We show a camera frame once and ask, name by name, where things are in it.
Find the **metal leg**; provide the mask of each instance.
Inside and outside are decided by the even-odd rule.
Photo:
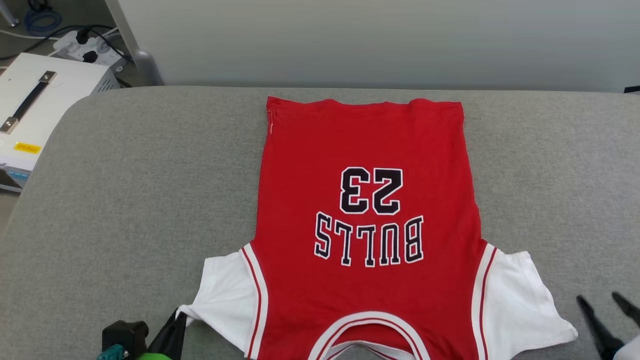
[[[11,11],[9,11],[9,8],[6,7],[4,0],[0,0],[0,13],[2,13],[2,16],[9,23],[9,27],[13,28],[15,26],[18,26],[18,24],[20,24],[20,20],[18,20],[18,18],[14,17],[13,14],[11,14]]]

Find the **blue cable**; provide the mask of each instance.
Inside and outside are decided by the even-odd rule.
[[[43,3],[28,0],[28,3],[31,9],[24,17],[24,25],[29,34],[36,37],[46,36],[62,23],[62,15],[55,12],[47,4],[47,0]]]

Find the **yellow label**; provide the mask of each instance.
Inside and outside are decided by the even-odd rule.
[[[42,147],[19,142],[15,144],[15,147],[13,149],[18,151],[30,152],[31,154],[38,154],[40,150],[42,150]]]

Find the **basketball jersey shirt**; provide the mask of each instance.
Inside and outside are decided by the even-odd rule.
[[[456,102],[269,98],[255,238],[190,319],[250,359],[511,359],[574,340],[528,253],[484,241]]]

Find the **teal connector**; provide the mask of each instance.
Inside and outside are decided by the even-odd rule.
[[[96,360],[122,360],[124,358],[124,348],[121,345],[113,345],[103,351]]]

